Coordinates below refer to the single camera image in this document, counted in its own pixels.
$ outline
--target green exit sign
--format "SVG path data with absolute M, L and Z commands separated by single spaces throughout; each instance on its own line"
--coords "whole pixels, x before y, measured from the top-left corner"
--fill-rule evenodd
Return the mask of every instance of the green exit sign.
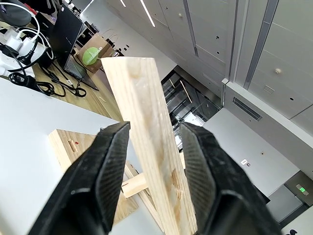
M 302 192 L 305 196 L 309 195 L 309 192 L 306 191 L 306 189 L 303 188 L 301 185 L 296 185 L 296 188 L 299 189 L 299 191 Z

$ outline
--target laptop screen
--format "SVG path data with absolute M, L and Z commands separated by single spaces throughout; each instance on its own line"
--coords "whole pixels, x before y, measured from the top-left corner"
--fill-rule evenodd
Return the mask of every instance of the laptop screen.
M 62 5 L 49 39 L 53 53 L 62 68 L 67 64 L 82 27 L 83 22 Z

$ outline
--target wooden block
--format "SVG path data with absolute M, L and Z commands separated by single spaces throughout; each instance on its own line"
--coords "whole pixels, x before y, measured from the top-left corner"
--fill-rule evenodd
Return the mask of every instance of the wooden block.
M 126 176 L 131 179 L 132 177 L 136 177 L 138 175 L 138 172 L 133 168 L 133 166 L 130 164 L 129 161 L 126 161 L 125 164 L 125 174 Z M 164 232 L 164 228 L 161 222 L 161 219 L 157 213 L 157 210 L 155 208 L 154 202 L 152 200 L 152 197 L 150 195 L 150 192 L 148 189 L 140 191 L 138 193 L 138 196 L 141 198 L 142 202 L 147 207 L 148 211 L 152 215 L 153 219 L 156 221 L 162 232 Z
M 49 135 L 50 143 L 63 172 L 90 147 L 94 138 L 94 135 L 64 130 L 54 130 Z M 137 209 L 138 204 L 136 201 L 133 198 L 125 198 L 121 192 L 115 211 L 114 224 Z
M 102 58 L 167 235 L 193 235 L 196 218 L 153 58 Z
M 186 164 L 185 164 L 184 153 L 180 152 L 179 156 L 180 156 L 182 168 L 185 169 Z M 147 188 L 148 188 L 148 183 L 145 179 L 144 173 L 140 173 L 134 176 L 133 178 L 124 181 L 122 184 L 123 194 L 125 195 L 126 198 L 134 196 L 135 194 Z

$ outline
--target air vent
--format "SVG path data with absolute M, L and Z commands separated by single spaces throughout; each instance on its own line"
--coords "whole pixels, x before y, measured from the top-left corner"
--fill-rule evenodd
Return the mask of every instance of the air vent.
M 251 116 L 254 120 L 259 121 L 262 119 L 262 116 L 259 115 L 256 111 L 251 109 L 249 106 L 244 104 L 242 101 L 240 101 L 238 98 L 233 98 L 233 103 L 237 105 L 240 109 L 245 111 L 249 116 Z

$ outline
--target wooden desk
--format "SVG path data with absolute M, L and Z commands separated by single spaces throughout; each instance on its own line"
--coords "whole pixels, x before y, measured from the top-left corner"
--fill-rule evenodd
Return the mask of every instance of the wooden desk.
M 33 66 L 33 70 L 34 70 L 37 81 L 45 81 L 45 82 L 52 83 L 51 79 L 42 72 L 38 64 L 35 64 Z M 55 75 L 58 76 L 60 81 L 66 83 L 65 78 L 61 75 L 61 73 L 54 66 L 51 66 L 49 70 L 54 72 Z M 52 97 L 63 100 L 67 103 L 76 105 L 78 107 L 90 110 L 92 112 L 106 116 L 108 118 L 112 118 L 117 121 L 122 121 L 123 118 L 116 104 L 114 96 L 109 91 L 109 89 L 104 85 L 104 81 L 106 80 L 105 73 L 101 70 L 99 70 L 97 73 L 92 73 L 89 71 L 87 71 L 87 73 L 91 77 L 95 85 L 98 87 L 99 91 L 96 91 L 90 88 L 89 86 L 81 83 L 80 87 L 85 89 L 87 92 L 86 96 L 83 98 L 76 97 L 70 92 L 68 92 L 67 90 L 66 90 L 67 95 L 65 97 L 59 97 L 56 95 L 53 95 Z M 69 78 L 72 81 L 72 83 L 74 83 L 74 86 L 77 85 L 77 80 L 75 78 L 71 77 L 65 72 L 64 74 L 67 78 Z M 56 93 L 63 94 L 63 90 L 60 85 L 56 83 L 52 83 L 52 84 L 55 88 Z

